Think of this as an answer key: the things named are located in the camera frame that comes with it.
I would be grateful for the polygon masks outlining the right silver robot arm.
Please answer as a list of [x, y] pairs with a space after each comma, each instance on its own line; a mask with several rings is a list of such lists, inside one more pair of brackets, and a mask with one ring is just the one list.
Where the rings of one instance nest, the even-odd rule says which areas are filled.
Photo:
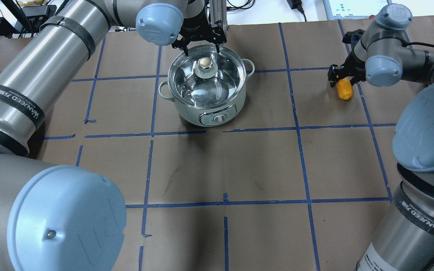
[[402, 180], [356, 271], [434, 271], [434, 52], [410, 48], [404, 32], [411, 22], [404, 5], [384, 6], [367, 30], [343, 36], [351, 52], [328, 71], [339, 91], [357, 82], [427, 84], [396, 124], [392, 147]]

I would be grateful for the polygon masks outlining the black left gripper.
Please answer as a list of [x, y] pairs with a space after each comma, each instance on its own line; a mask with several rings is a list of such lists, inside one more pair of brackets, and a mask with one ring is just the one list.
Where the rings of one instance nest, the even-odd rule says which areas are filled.
[[220, 45], [227, 43], [227, 34], [222, 21], [210, 24], [208, 21], [184, 21], [180, 30], [181, 39], [176, 39], [171, 45], [174, 49], [183, 51], [188, 57], [188, 45], [194, 41], [207, 41], [215, 44], [216, 52], [220, 53]]

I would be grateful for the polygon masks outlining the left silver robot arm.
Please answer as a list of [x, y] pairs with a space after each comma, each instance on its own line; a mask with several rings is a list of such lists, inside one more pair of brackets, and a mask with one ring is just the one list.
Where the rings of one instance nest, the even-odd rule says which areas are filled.
[[112, 26], [186, 50], [225, 43], [224, 0], [71, 0], [0, 72], [0, 271], [110, 271], [127, 211], [107, 177], [28, 158], [29, 139]]

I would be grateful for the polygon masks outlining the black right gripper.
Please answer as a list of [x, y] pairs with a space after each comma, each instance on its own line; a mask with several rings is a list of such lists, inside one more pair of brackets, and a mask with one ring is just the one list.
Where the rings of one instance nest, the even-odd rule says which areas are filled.
[[349, 76], [351, 77], [351, 84], [366, 81], [364, 60], [366, 57], [366, 49], [361, 41], [364, 34], [365, 30], [357, 29], [352, 32], [347, 32], [343, 36], [342, 42], [351, 45], [351, 51], [343, 65], [331, 65], [329, 67], [327, 78], [330, 87], [335, 87], [337, 82]]

